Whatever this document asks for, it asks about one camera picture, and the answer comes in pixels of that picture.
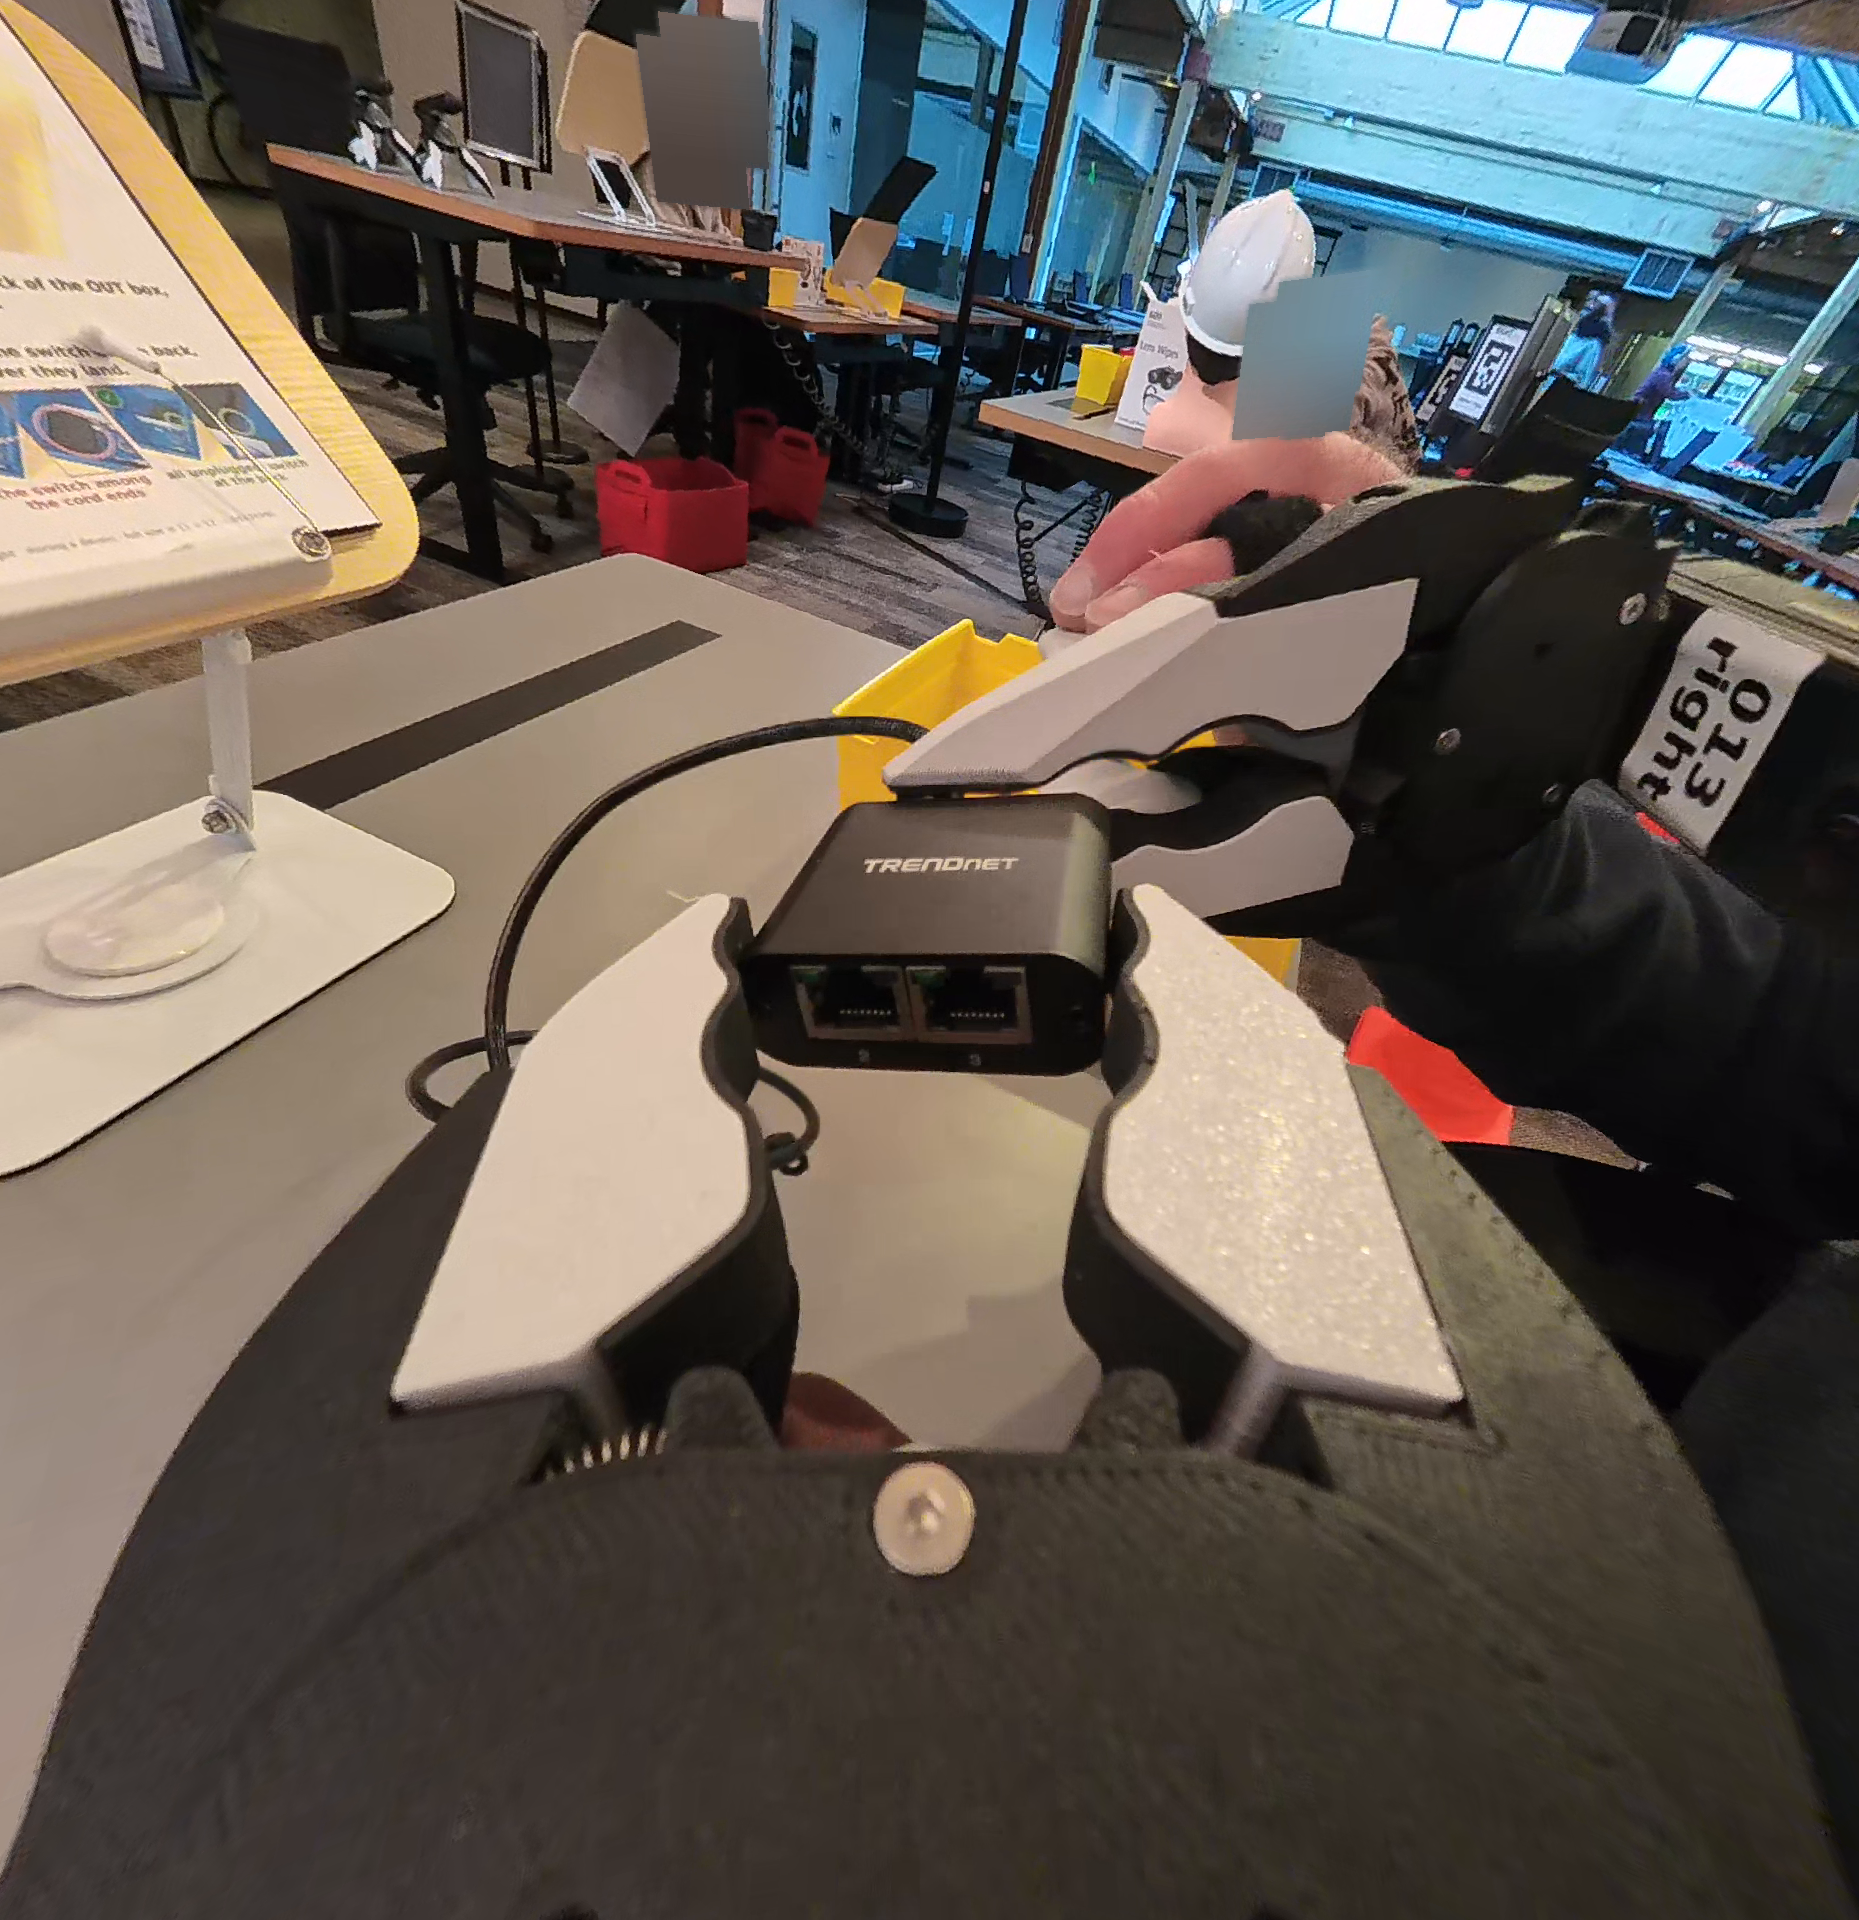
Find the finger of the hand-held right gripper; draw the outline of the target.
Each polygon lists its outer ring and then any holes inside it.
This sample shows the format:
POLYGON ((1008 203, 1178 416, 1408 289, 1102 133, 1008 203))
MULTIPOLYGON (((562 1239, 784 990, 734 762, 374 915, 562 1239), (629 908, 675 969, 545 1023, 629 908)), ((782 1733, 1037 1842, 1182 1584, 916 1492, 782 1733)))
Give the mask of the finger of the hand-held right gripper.
POLYGON ((1165 596, 958 711, 889 762, 887 787, 1025 791, 1230 724, 1337 730, 1406 653, 1418 596, 1400 580, 1253 615, 1165 596))
POLYGON ((1322 766, 1287 757, 1092 760, 1086 797, 1109 814, 1109 885, 1157 887, 1203 921, 1335 889, 1354 829, 1322 766))

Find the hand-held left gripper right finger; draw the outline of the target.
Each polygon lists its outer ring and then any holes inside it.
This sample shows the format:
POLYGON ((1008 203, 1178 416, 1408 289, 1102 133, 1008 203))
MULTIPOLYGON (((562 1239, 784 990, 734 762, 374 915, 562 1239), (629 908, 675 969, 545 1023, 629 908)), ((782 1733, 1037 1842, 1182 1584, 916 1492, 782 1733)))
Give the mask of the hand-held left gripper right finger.
POLYGON ((1341 1046, 1157 885, 1115 900, 1063 1302, 1182 1434, 1259 1453, 1295 1398, 1444 1419, 1465 1390, 1341 1046))

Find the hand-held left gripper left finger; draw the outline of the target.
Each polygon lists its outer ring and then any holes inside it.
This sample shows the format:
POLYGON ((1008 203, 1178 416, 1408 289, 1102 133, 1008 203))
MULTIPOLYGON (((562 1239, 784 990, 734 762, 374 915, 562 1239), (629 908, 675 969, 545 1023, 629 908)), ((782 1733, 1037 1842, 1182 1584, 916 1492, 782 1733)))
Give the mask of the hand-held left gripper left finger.
POLYGON ((799 1287, 740 959, 746 900, 703 896, 600 973, 510 1074, 391 1381, 405 1413, 558 1394, 581 1432, 661 1427, 728 1367, 778 1413, 799 1287))

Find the yellow plastic bin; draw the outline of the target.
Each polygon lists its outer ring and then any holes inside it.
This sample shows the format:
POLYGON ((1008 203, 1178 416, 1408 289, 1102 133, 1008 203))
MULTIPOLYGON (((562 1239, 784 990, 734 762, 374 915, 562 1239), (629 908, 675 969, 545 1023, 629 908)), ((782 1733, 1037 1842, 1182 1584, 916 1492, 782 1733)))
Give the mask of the yellow plastic bin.
MULTIPOLYGON (((937 728, 1042 663, 1039 640, 1016 634, 993 640, 964 621, 906 653, 836 709, 836 716, 901 718, 937 728)), ((885 737, 847 737, 839 747, 839 806, 891 801, 883 770, 901 751, 885 737)), ((1063 793, 1092 797, 1111 808, 1167 812, 1186 804, 1167 774, 1134 760, 1096 760, 1061 776, 1063 793)))

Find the person's right hand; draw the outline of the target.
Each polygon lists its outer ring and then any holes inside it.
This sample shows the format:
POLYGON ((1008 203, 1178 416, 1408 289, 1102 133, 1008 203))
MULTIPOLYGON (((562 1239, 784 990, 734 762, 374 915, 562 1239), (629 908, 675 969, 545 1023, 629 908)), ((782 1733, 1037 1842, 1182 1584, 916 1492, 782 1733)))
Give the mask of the person's right hand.
POLYGON ((1157 598, 1243 575, 1234 546, 1213 535, 1213 525, 1257 494, 1331 510, 1400 481, 1404 471, 1393 460, 1347 433, 1213 445, 1117 504, 1050 592, 1050 624, 1098 632, 1157 598))

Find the black white marker sign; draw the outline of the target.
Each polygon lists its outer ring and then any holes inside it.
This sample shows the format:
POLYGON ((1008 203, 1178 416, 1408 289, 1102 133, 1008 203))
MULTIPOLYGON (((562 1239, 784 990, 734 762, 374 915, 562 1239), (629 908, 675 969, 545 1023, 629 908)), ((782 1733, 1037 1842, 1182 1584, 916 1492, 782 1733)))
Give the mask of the black white marker sign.
POLYGON ((1509 423, 1527 391, 1536 324, 1494 318, 1483 330, 1448 402, 1452 437, 1492 437, 1509 423))

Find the black pole stand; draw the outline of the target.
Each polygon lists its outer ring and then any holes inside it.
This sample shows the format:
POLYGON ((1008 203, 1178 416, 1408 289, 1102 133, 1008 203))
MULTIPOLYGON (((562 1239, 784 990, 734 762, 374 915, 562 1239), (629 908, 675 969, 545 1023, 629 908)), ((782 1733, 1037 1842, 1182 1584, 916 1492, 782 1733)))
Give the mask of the black pole stand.
POLYGON ((922 490, 908 494, 897 492, 887 502, 891 529, 937 542, 956 542, 966 538, 968 531, 966 508, 943 500, 943 479, 949 464, 949 445, 956 418, 962 376, 966 374, 966 349, 971 334, 981 259, 989 251, 994 190, 1006 134, 1010 134, 1021 43, 1027 35, 1031 12, 1033 6, 1029 2, 1014 2, 1010 35, 1006 37, 1000 60, 985 66, 985 77, 994 79, 991 94, 989 144, 985 146, 981 161, 966 247, 962 249, 962 278, 958 284, 956 318, 943 324, 943 347, 939 349, 937 360, 939 376, 927 423, 926 481, 922 490))

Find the white hanging paper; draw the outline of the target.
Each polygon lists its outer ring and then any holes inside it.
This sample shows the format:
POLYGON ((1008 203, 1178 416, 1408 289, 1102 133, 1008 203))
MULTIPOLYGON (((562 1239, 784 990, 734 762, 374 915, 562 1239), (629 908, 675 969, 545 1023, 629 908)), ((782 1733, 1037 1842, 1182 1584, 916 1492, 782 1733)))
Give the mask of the white hanging paper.
POLYGON ((569 412, 617 454, 642 454, 677 397, 680 370, 682 349, 673 334, 642 305, 615 303, 573 383, 569 412))

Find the instruction sheet on stand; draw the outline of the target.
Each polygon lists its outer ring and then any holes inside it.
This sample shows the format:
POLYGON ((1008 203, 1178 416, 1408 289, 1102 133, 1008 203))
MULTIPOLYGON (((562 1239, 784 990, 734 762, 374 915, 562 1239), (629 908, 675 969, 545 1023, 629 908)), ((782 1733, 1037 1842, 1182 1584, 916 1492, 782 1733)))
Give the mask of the instruction sheet on stand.
POLYGON ((120 615, 114 634, 102 638, 33 647, 14 644, 0 653, 0 690, 363 602, 393 586, 418 557, 418 519, 409 489, 353 402, 342 395, 141 108, 56 25, 30 8, 0 2, 0 20, 87 129, 150 228, 376 515, 374 529, 338 540, 322 580, 319 567, 309 565, 305 582, 252 584, 217 611, 165 615, 133 609, 120 615))

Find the black desk chair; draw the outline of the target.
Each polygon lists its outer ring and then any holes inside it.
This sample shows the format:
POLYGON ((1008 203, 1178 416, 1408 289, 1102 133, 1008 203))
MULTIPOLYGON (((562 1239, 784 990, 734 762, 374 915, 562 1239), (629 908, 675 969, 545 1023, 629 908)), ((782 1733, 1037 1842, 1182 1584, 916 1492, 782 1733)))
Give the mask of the black desk chair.
POLYGON ((495 395, 516 393, 527 410, 527 464, 485 456, 491 517, 510 521, 533 556, 552 557, 556 535, 548 515, 529 498, 541 496, 562 521, 577 515, 577 483, 558 469, 554 423, 545 422, 550 399, 552 349, 531 328, 472 316, 460 324, 458 356, 437 355, 437 324, 422 309, 351 316, 344 326, 342 356, 361 372, 378 374, 391 389, 414 393, 426 406, 451 416, 449 395, 474 412, 485 433, 497 427, 495 395))

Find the black framed screen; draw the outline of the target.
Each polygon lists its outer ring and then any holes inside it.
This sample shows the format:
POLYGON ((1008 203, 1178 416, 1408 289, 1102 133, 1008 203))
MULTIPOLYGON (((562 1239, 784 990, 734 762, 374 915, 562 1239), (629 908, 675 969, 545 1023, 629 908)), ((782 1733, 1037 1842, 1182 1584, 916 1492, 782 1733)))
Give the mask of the black framed screen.
POLYGON ((525 173, 552 167, 550 62, 531 25, 456 2, 464 146, 525 173))

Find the wooden desk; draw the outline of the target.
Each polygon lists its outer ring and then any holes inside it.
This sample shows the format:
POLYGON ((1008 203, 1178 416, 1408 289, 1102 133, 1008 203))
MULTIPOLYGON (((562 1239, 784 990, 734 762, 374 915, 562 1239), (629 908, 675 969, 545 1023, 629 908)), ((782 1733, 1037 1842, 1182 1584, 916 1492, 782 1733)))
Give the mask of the wooden desk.
MULTIPOLYGON (((711 234, 617 222, 550 192, 460 194, 426 186, 407 173, 370 171, 351 159, 273 144, 267 152, 278 205, 322 222, 330 272, 330 312, 344 328, 345 261, 342 219, 401 230, 420 272, 422 311, 437 324, 437 355, 458 356, 460 324, 474 316, 462 289, 462 253, 485 244, 545 244, 594 253, 610 263, 610 297, 677 307, 726 309, 770 322, 769 276, 776 253, 751 251, 711 234)), ((443 477, 462 512, 462 546, 424 538, 422 554, 489 584, 510 582, 502 525, 487 502, 487 433, 458 395, 443 420, 443 477)))

